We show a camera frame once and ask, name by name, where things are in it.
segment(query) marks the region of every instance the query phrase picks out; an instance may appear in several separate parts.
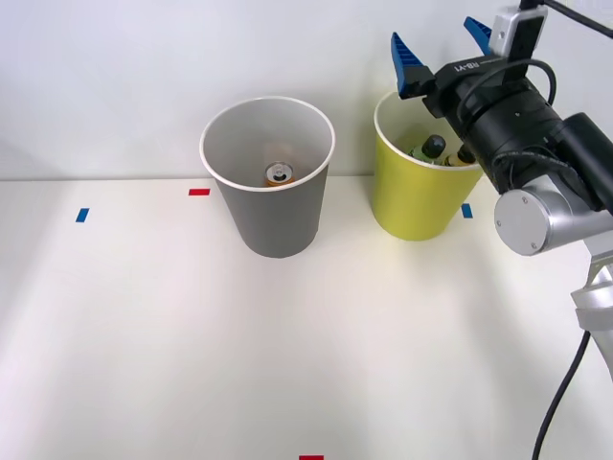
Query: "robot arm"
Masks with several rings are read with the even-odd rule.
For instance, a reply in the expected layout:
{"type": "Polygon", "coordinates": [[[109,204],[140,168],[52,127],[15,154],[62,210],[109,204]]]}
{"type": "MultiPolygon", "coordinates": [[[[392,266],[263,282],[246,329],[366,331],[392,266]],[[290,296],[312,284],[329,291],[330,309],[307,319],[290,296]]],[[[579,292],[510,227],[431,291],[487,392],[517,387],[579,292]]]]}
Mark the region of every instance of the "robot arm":
{"type": "Polygon", "coordinates": [[[584,113],[561,120],[552,108],[556,76],[532,59],[547,16],[542,3],[522,0],[519,9],[503,10],[492,30],[469,18],[465,26],[485,55],[434,75],[394,34],[398,94],[423,96],[477,158],[501,195],[494,221],[509,248],[532,256],[585,240],[592,264],[572,296],[613,379],[613,143],[584,113]],[[526,78],[529,66],[547,73],[547,100],[526,78]]]}

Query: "black cable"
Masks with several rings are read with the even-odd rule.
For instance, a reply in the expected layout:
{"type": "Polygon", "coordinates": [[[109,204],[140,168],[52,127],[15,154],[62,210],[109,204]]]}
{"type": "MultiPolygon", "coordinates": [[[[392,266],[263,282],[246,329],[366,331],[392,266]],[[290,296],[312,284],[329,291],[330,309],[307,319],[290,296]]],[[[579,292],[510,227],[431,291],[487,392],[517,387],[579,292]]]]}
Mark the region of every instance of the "black cable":
{"type": "Polygon", "coordinates": [[[556,414],[556,409],[559,406],[559,402],[562,401],[562,397],[568,388],[571,380],[575,376],[579,365],[581,364],[581,360],[583,359],[583,355],[585,355],[585,350],[587,349],[587,344],[590,343],[591,334],[588,331],[585,331],[583,334],[583,338],[581,339],[581,343],[579,344],[579,349],[577,350],[577,354],[575,355],[575,359],[573,359],[573,363],[571,364],[570,369],[566,373],[562,384],[557,389],[556,395],[554,396],[554,400],[552,401],[549,409],[547,410],[547,415],[545,415],[545,419],[543,420],[540,429],[538,430],[538,436],[536,437],[536,443],[534,444],[534,452],[533,452],[533,460],[538,460],[538,455],[540,455],[540,450],[543,447],[543,441],[545,440],[545,435],[547,434],[547,429],[554,418],[554,414],[556,414]]]}
{"type": "Polygon", "coordinates": [[[588,27],[593,31],[600,32],[601,34],[608,36],[609,38],[613,38],[613,29],[609,29],[603,24],[596,22],[594,19],[590,19],[589,17],[584,16],[579,12],[571,10],[570,8],[565,5],[562,5],[556,0],[544,0],[543,3],[549,8],[564,14],[566,17],[573,19],[582,26],[588,27]]]}
{"type": "Polygon", "coordinates": [[[470,86],[460,103],[458,103],[458,108],[456,109],[456,117],[458,118],[458,121],[460,123],[462,122],[462,111],[466,106],[466,102],[468,101],[468,98],[472,96],[475,91],[477,91],[477,89],[499,73],[512,69],[513,67],[519,67],[520,65],[531,65],[533,67],[538,67],[547,74],[547,77],[549,78],[549,96],[547,97],[547,103],[549,105],[553,105],[557,90],[556,73],[554,72],[554,69],[552,69],[548,63],[543,62],[542,60],[519,59],[512,62],[506,62],[500,67],[491,69],[489,72],[486,72],[484,75],[479,77],[479,79],[475,81],[472,86],[470,86]]]}

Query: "bottle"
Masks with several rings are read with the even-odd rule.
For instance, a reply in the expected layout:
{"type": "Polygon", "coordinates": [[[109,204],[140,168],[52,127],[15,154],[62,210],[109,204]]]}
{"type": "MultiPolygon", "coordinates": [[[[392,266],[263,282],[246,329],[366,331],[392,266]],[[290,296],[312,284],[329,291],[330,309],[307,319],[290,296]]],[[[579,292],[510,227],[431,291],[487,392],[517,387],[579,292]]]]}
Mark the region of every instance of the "bottle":
{"type": "Polygon", "coordinates": [[[441,136],[433,134],[425,140],[422,146],[413,147],[409,155],[416,160],[436,165],[445,147],[446,142],[444,139],[441,136]]]}
{"type": "Polygon", "coordinates": [[[457,153],[449,155],[443,160],[443,166],[470,166],[475,161],[477,161],[475,155],[462,145],[457,153]]]}

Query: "white table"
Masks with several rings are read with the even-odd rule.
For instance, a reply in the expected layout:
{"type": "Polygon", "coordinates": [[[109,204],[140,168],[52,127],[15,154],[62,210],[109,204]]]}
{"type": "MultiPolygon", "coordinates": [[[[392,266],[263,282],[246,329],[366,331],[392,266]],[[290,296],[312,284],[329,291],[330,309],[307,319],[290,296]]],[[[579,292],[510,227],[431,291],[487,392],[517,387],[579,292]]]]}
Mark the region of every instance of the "white table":
{"type": "MultiPolygon", "coordinates": [[[[512,253],[486,181],[474,219],[400,241],[370,186],[331,178],[315,242],[271,260],[212,180],[0,183],[0,459],[529,459],[587,251],[512,253]]],[[[542,459],[612,434],[592,343],[542,459]]]]}

